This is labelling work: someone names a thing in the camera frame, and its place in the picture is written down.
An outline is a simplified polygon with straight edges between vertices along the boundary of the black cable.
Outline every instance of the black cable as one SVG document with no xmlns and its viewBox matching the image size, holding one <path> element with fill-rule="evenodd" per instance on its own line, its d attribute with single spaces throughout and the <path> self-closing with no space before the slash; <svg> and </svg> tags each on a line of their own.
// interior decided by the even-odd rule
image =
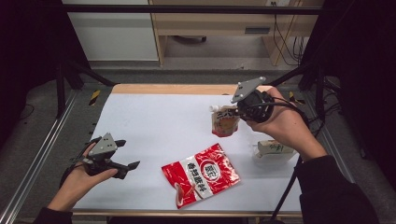
<svg viewBox="0 0 396 224">
<path fill-rule="evenodd" d="M 28 106 L 30 106 L 30 107 L 32 108 L 32 110 L 29 112 L 28 115 L 26 115 L 26 116 L 23 117 L 23 118 L 20 118 L 20 120 L 29 118 L 29 117 L 33 114 L 33 112 L 35 111 L 35 107 L 34 107 L 33 105 L 28 105 Z"/>
<path fill-rule="evenodd" d="M 307 126 L 309 124 L 308 118 L 306 117 L 305 113 L 302 110 L 300 110 L 297 106 L 293 105 L 290 102 L 287 102 L 287 103 L 272 103 L 272 102 L 269 102 L 269 103 L 262 103 L 262 104 L 256 104 L 256 105 L 250 105 L 250 106 L 258 107 L 258 106 L 263 106 L 263 105 L 281 105 L 281 106 L 285 106 L 285 107 L 291 108 L 294 111 L 296 111 L 297 113 L 299 113 L 299 115 L 301 116 L 301 118 L 303 119 L 304 123 Z"/>
<path fill-rule="evenodd" d="M 79 165 L 72 164 L 69 167 L 67 167 L 67 169 L 62 174 L 61 182 L 59 183 L 59 189 L 62 187 L 62 185 L 64 184 L 64 181 L 74 171 L 74 169 L 76 169 L 76 168 L 78 168 L 80 166 L 84 166 L 85 167 L 85 163 L 82 163 L 82 164 L 79 164 Z"/>
<path fill-rule="evenodd" d="M 324 127 L 324 121 L 322 121 L 322 122 L 320 123 L 320 126 L 318 127 L 318 129 L 317 129 L 316 131 L 312 132 L 312 134 L 315 133 L 315 134 L 314 134 L 315 138 L 318 137 L 318 135 L 319 135 L 319 133 L 320 133 L 320 130 L 321 130 L 323 127 Z"/>
<path fill-rule="evenodd" d="M 294 37 L 294 42 L 293 42 L 293 57 L 296 58 L 297 64 L 299 66 L 301 64 L 301 59 L 303 58 L 303 51 L 304 51 L 304 37 L 301 36 L 300 38 L 301 39 L 300 39 L 300 46 L 299 46 L 298 53 L 295 52 L 296 51 L 295 50 L 296 49 L 296 42 L 297 42 L 297 39 L 298 39 L 297 36 Z"/>
<path fill-rule="evenodd" d="M 326 100 L 331 95 L 337 95 L 337 93 L 336 92 L 327 93 L 326 95 L 323 96 L 323 100 Z"/>
<path fill-rule="evenodd" d="M 290 53 L 290 50 L 289 50 L 289 48 L 288 48 L 288 44 L 286 43 L 286 39 L 283 37 L 282 33 L 280 33 L 280 29 L 279 29 L 279 27 L 277 26 L 276 14 L 274 15 L 274 17 L 275 17 L 275 27 L 276 27 L 276 30 L 277 30 L 277 32 L 279 33 L 280 38 L 282 39 L 282 42 L 283 42 L 283 44 L 284 44 L 286 50 L 288 51 L 290 57 L 291 57 L 294 61 L 297 62 L 297 60 L 296 60 L 296 59 L 293 57 L 293 55 Z"/>
<path fill-rule="evenodd" d="M 282 56 L 282 59 L 283 59 L 283 61 L 285 62 L 285 64 L 287 64 L 287 65 L 298 65 L 298 64 L 291 64 L 291 63 L 288 63 L 287 61 L 286 61 L 286 59 L 285 59 L 285 56 L 283 55 L 283 53 L 282 53 L 282 50 L 280 50 L 280 48 L 279 48 L 279 45 L 276 43 L 276 39 L 275 39 L 275 32 L 276 32 L 276 28 L 277 28 L 277 22 L 276 22 L 276 14 L 274 15 L 274 19 L 275 19 L 275 23 L 274 23 L 274 32 L 273 32 L 273 39 L 274 39 L 274 43 L 275 43 L 275 45 L 276 45 L 276 48 L 277 48 L 277 50 L 279 50 L 279 53 L 280 53 L 280 56 Z M 285 46 L 286 46 L 286 42 L 285 42 L 285 40 L 283 39 L 283 36 L 282 35 L 280 35 L 281 36 L 281 38 L 282 38 L 282 40 L 283 40 L 283 42 L 285 43 Z"/>
<path fill-rule="evenodd" d="M 281 99 L 281 98 L 277 98 L 277 97 L 273 97 L 273 98 L 277 99 L 277 100 L 280 100 L 280 101 L 283 101 L 284 103 L 272 103 L 271 102 L 271 103 L 262 103 L 262 104 L 256 104 L 256 105 L 251 105 L 251 106 L 256 107 L 256 106 L 263 106 L 263 105 L 280 105 L 280 106 L 285 106 L 285 107 L 291 108 L 291 109 L 296 111 L 301 116 L 301 118 L 303 119 L 305 125 L 309 126 L 308 118 L 306 117 L 305 113 L 302 110 L 300 110 L 297 106 L 293 105 L 291 102 L 289 102 L 289 101 L 287 101 L 285 99 Z M 302 162 L 303 162 L 303 159 L 301 158 L 301 156 L 299 156 L 299 158 L 297 160 L 297 163 L 296 163 L 296 166 L 301 164 Z M 280 208 L 282 207 L 283 203 L 285 202 L 286 197 L 289 195 L 289 192 L 290 192 L 290 190 L 291 190 L 296 178 L 297 178 L 297 175 L 295 174 L 295 172 L 293 172 L 293 174 L 291 175 L 290 181 L 289 181 L 288 185 L 286 186 L 286 189 L 283 192 L 283 194 L 282 194 L 282 196 L 281 196 L 281 198 L 280 198 L 280 200 L 279 200 L 279 202 L 278 202 L 278 204 L 276 206 L 276 209 L 274 210 L 270 220 L 276 220 L 276 216 L 279 213 Z"/>
<path fill-rule="evenodd" d="M 328 91 L 335 92 L 335 93 L 340 93 L 341 88 L 336 86 L 335 84 L 331 83 L 327 78 L 324 78 L 324 88 Z"/>
<path fill-rule="evenodd" d="M 335 103 L 334 105 L 331 105 L 329 108 L 327 108 L 327 109 L 324 111 L 325 116 L 330 116 L 330 114 L 331 114 L 332 112 L 336 111 L 337 109 L 341 109 L 340 103 Z M 309 123 L 312 123 L 313 121 L 315 121 L 315 120 L 317 120 L 317 119 L 319 119 L 319 116 L 316 116 L 316 117 L 310 119 L 310 120 L 309 120 Z"/>
<path fill-rule="evenodd" d="M 347 16 L 347 13 L 349 10 L 352 8 L 352 6 L 355 4 L 356 0 L 351 0 L 349 5 L 346 7 L 345 11 L 342 13 L 340 19 L 336 21 L 336 23 L 332 26 L 331 30 L 327 32 L 327 34 L 322 38 L 322 41 L 319 43 L 319 45 L 316 47 L 315 52 L 312 53 L 309 61 L 311 61 L 312 64 L 318 63 L 318 61 L 321 59 L 320 53 L 323 54 L 323 49 L 325 48 L 326 42 L 328 42 L 329 38 L 334 35 L 335 30 L 338 28 L 338 26 L 343 22 L 344 18 Z"/>
</svg>

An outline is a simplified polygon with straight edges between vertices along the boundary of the hand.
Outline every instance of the hand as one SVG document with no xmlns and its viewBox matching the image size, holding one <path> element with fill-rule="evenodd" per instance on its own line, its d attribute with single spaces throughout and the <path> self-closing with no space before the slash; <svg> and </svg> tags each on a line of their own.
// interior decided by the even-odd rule
<svg viewBox="0 0 396 224">
<path fill-rule="evenodd" d="M 91 144 L 84 152 L 84 156 L 94 147 Z M 109 179 L 117 173 L 117 169 L 110 169 L 99 175 L 90 176 L 85 172 L 82 162 L 76 164 L 76 168 L 66 178 L 55 197 L 49 203 L 48 208 L 55 211 L 68 212 L 74 205 L 97 184 Z"/>
<path fill-rule="evenodd" d="M 275 98 L 284 99 L 275 87 L 269 89 L 267 93 Z M 266 133 L 280 144 L 294 148 L 300 153 L 303 161 L 327 155 L 323 146 L 306 127 L 300 114 L 291 108 L 276 105 L 271 118 L 267 121 L 257 123 L 248 120 L 247 125 L 255 132 Z"/>
</svg>

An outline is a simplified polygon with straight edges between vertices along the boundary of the red plastic bag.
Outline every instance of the red plastic bag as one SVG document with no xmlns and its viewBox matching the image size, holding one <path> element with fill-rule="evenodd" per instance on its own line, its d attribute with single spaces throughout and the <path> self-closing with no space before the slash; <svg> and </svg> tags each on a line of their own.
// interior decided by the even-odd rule
<svg viewBox="0 0 396 224">
<path fill-rule="evenodd" d="M 177 190 L 177 208 L 218 194 L 239 182 L 239 175 L 219 144 L 162 169 Z"/>
</svg>

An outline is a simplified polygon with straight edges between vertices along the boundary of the black sleeve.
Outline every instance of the black sleeve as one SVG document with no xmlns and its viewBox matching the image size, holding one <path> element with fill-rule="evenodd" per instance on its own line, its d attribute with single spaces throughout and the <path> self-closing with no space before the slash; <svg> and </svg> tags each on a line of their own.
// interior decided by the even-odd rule
<svg viewBox="0 0 396 224">
<path fill-rule="evenodd" d="M 72 212 L 58 212 L 43 207 L 33 224 L 72 224 Z"/>
<path fill-rule="evenodd" d="M 295 168 L 302 195 L 304 224 L 379 223 L 358 185 L 348 182 L 334 157 L 324 156 Z"/>
</svg>

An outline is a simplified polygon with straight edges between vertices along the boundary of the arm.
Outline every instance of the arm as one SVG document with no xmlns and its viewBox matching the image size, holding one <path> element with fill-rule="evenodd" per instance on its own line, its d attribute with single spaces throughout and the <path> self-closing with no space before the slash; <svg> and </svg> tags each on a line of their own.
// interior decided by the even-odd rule
<svg viewBox="0 0 396 224">
<path fill-rule="evenodd" d="M 276 88 L 267 93 L 283 99 Z M 247 125 L 300 153 L 303 163 L 295 172 L 303 193 L 300 203 L 305 224 L 378 223 L 375 210 L 364 193 L 344 178 L 335 159 L 327 154 L 297 112 L 275 106 L 267 121 L 249 120 Z"/>
<path fill-rule="evenodd" d="M 95 144 L 91 144 L 84 152 L 84 156 L 93 148 Z M 71 212 L 74 205 L 97 184 L 109 179 L 117 173 L 117 169 L 110 169 L 99 175 L 90 176 L 85 172 L 82 162 L 76 164 L 74 170 L 66 178 L 55 197 L 45 208 L 42 208 L 35 224 L 47 223 L 72 223 Z"/>
</svg>

